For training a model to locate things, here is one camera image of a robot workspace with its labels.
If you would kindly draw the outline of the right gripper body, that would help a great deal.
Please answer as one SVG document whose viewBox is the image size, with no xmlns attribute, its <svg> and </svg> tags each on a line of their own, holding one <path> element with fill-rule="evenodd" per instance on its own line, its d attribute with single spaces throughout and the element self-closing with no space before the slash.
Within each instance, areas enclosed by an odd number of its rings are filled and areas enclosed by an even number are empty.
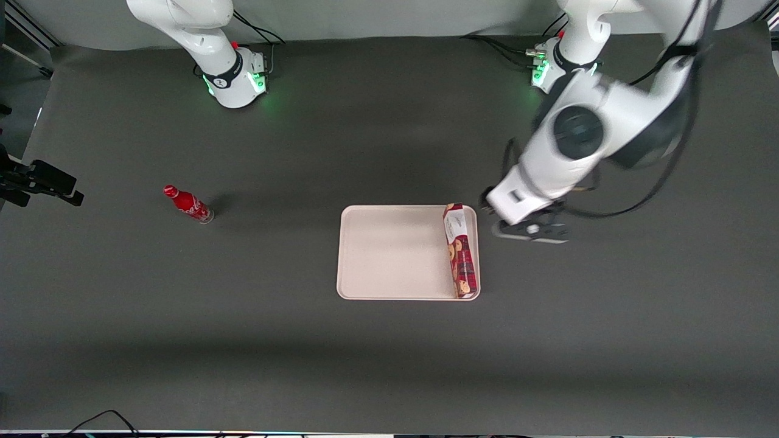
<svg viewBox="0 0 779 438">
<path fill-rule="evenodd" d="M 1 144 L 1 188 L 4 190 L 28 190 L 30 181 L 20 172 L 20 164 L 9 156 Z"/>
</svg>

